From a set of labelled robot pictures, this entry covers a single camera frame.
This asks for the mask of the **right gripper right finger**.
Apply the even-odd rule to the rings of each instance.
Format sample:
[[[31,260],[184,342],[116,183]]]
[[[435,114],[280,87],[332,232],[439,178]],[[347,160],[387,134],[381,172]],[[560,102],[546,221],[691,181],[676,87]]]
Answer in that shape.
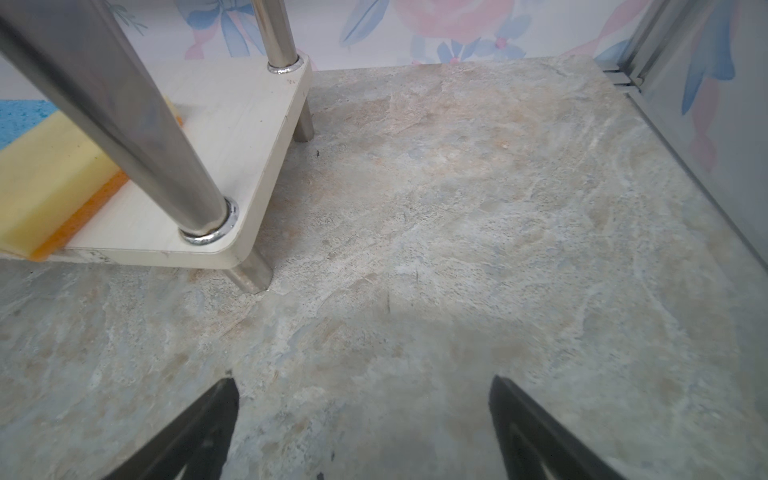
[[[623,478],[511,379],[493,378],[488,405],[509,479]]]

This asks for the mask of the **small tan sponge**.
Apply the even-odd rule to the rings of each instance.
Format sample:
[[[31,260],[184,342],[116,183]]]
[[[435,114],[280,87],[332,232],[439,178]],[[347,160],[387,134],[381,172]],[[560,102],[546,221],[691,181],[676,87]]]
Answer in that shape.
[[[57,109],[1,149],[1,254],[47,260],[128,181]]]

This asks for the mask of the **blue sponge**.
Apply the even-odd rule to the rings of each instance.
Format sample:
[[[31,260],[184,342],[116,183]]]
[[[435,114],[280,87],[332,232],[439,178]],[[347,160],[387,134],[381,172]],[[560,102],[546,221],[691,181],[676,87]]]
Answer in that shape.
[[[0,149],[38,125],[57,111],[57,107],[45,100],[0,101]]]

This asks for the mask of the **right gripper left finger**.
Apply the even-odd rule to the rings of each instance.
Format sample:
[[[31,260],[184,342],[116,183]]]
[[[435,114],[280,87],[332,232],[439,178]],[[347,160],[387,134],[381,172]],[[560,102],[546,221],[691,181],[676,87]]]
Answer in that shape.
[[[220,379],[106,477],[219,479],[231,445],[239,399],[235,380]]]

